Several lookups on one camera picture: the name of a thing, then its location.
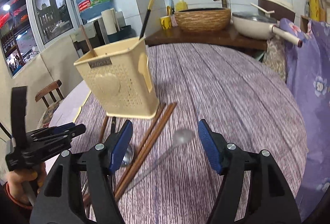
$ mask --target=spoon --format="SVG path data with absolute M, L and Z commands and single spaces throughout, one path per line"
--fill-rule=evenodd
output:
M 121 163 L 121 167 L 126 167 L 129 166 L 132 161 L 133 161 L 133 157 L 134 157 L 134 150 L 132 148 L 132 146 L 130 144 L 128 144 L 126 153 L 124 155 L 123 161 Z M 113 174 L 113 181 L 114 181 L 114 185 L 115 185 L 115 174 Z M 82 193 L 84 193 L 84 191 L 87 189 L 87 179 L 85 180 L 85 183 L 83 185 L 83 188 L 81 190 Z
M 128 148 L 121 163 L 121 167 L 129 166 L 132 163 L 133 158 L 134 158 L 134 150 L 132 146 L 128 144 Z
M 172 146 L 166 150 L 163 155 L 161 155 L 158 160 L 156 160 L 149 168 L 144 170 L 138 177 L 136 177 L 127 187 L 126 192 L 130 191 L 132 188 L 134 188 L 138 183 L 140 183 L 141 180 L 143 180 L 148 174 L 150 174 L 164 159 L 166 159 L 171 152 L 184 144 L 189 143 L 193 138 L 195 137 L 195 134 L 193 131 L 188 129 L 179 129 L 176 130 L 172 136 Z

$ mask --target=bedding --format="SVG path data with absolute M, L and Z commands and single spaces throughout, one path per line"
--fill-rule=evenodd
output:
M 296 196 L 302 221 L 316 208 L 330 186 L 330 25 L 310 20 L 303 33 L 288 19 L 280 28 L 303 40 L 286 43 L 287 87 L 303 115 L 308 153 Z

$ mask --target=white pot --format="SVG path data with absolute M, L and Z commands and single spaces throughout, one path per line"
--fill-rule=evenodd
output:
M 303 44 L 298 37 L 279 29 L 275 23 L 254 21 L 251 19 L 236 17 L 235 15 L 233 15 L 232 18 L 236 30 L 246 37 L 256 40 L 268 40 L 277 34 L 298 47 L 301 47 Z
M 235 16 L 233 16 L 233 23 L 234 27 L 240 34 L 249 38 L 268 40 L 274 35 L 272 32 L 269 32 L 269 26 L 275 24 L 252 21 Z

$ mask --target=hand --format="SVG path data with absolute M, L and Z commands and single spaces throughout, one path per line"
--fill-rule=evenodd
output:
M 7 181 L 9 186 L 10 195 L 17 201 L 28 205 L 29 199 L 25 195 L 22 183 L 24 181 L 33 181 L 38 178 L 38 186 L 42 187 L 45 179 L 46 179 L 46 165 L 44 162 L 40 164 L 40 173 L 38 174 L 36 171 L 32 169 L 17 169 L 7 173 Z

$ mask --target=woven bowl sink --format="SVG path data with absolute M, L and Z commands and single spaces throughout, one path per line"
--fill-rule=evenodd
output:
M 231 10 L 227 8 L 188 9 L 174 13 L 178 26 L 185 32 L 216 32 L 230 22 Z

